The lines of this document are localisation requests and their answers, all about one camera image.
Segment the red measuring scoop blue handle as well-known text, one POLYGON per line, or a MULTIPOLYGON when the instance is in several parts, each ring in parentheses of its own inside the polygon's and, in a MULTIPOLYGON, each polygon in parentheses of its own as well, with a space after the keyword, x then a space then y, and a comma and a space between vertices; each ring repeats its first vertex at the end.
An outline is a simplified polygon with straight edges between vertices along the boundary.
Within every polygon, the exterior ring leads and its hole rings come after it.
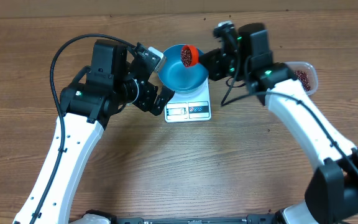
POLYGON ((181 62, 185 67, 195 66, 199 62, 199 52, 194 45, 184 45, 180 56, 181 62))

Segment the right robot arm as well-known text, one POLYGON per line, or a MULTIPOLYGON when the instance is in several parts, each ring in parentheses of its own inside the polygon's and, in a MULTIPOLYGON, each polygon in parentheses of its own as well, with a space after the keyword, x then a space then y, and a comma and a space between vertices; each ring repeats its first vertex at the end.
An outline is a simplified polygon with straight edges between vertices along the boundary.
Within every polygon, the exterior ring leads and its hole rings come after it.
POLYGON ((358 148, 320 112, 294 71, 275 62, 262 23, 213 30, 222 46, 198 57, 211 80, 242 81, 287 127, 304 150, 313 177, 304 201, 279 210, 273 223, 342 223, 358 214, 358 148))

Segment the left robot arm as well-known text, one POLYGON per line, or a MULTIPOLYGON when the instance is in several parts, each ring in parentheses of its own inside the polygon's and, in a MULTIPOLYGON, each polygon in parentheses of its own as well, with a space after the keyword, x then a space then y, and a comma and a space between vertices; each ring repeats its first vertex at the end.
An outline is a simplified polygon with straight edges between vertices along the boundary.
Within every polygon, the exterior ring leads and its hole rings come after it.
POLYGON ((99 39, 91 64, 57 97, 58 118, 50 150, 14 223, 68 223, 86 163, 110 117, 133 104, 155 116, 173 97, 148 79, 166 56, 153 47, 99 39))

